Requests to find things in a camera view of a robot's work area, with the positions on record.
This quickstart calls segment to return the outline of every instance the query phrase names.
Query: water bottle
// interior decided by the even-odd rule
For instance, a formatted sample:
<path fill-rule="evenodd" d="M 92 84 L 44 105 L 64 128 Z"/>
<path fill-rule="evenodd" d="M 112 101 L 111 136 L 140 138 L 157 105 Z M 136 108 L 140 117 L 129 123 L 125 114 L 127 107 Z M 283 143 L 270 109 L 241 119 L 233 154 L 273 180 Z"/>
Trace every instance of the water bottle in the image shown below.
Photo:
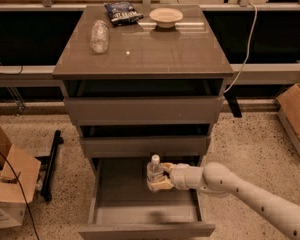
<path fill-rule="evenodd" d="M 90 46 L 96 53 L 104 53 L 109 47 L 109 28 L 102 20 L 97 20 L 92 27 Z"/>
<path fill-rule="evenodd" d="M 147 165 L 147 177 L 150 183 L 156 183 L 163 180 L 164 170 L 160 164 L 160 157 L 158 155 L 153 155 L 151 157 L 151 162 Z"/>

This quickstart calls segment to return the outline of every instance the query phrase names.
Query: cardboard box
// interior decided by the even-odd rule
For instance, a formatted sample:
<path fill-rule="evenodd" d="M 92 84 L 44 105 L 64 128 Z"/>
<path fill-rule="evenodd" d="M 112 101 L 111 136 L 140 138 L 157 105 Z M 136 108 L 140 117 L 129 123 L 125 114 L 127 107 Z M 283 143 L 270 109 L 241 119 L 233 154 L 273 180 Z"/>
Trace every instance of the cardboard box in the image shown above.
<path fill-rule="evenodd" d="M 277 100 L 281 105 L 279 118 L 300 156 L 300 84 L 290 87 Z"/>
<path fill-rule="evenodd" d="M 0 152 L 8 160 L 22 184 L 27 202 L 33 199 L 40 162 L 11 143 L 0 127 Z M 8 163 L 0 155 L 0 228 L 21 226 L 26 203 Z"/>

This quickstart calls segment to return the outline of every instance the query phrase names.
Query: bottle cap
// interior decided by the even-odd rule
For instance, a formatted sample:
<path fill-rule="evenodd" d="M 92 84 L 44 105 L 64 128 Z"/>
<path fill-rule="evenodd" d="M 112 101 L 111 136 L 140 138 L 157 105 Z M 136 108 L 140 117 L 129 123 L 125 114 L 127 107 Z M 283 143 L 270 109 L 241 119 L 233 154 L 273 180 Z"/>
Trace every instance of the bottle cap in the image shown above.
<path fill-rule="evenodd" d="M 152 162 L 153 164 L 159 164 L 159 163 L 160 163 L 160 157 L 159 157 L 158 155 L 153 155 L 153 156 L 151 157 L 151 162 Z"/>

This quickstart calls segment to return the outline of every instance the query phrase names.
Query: open drawer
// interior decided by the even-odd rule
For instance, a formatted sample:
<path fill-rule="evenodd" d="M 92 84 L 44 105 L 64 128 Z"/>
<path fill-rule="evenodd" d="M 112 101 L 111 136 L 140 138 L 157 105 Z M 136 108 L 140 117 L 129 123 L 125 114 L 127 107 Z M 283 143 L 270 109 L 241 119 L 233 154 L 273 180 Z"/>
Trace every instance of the open drawer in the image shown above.
<path fill-rule="evenodd" d="M 207 237 L 215 229 L 202 218 L 196 191 L 152 193 L 146 183 L 150 158 L 93 159 L 96 185 L 84 239 Z"/>

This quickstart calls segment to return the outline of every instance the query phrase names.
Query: snack bag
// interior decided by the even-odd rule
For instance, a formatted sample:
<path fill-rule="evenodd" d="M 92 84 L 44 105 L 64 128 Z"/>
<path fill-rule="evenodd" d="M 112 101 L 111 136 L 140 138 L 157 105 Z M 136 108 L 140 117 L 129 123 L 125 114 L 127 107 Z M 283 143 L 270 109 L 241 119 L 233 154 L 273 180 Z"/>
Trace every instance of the snack bag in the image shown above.
<path fill-rule="evenodd" d="M 109 18 L 114 25 L 127 25 L 137 22 L 143 18 L 143 14 L 138 13 L 129 2 L 118 2 L 105 4 Z"/>

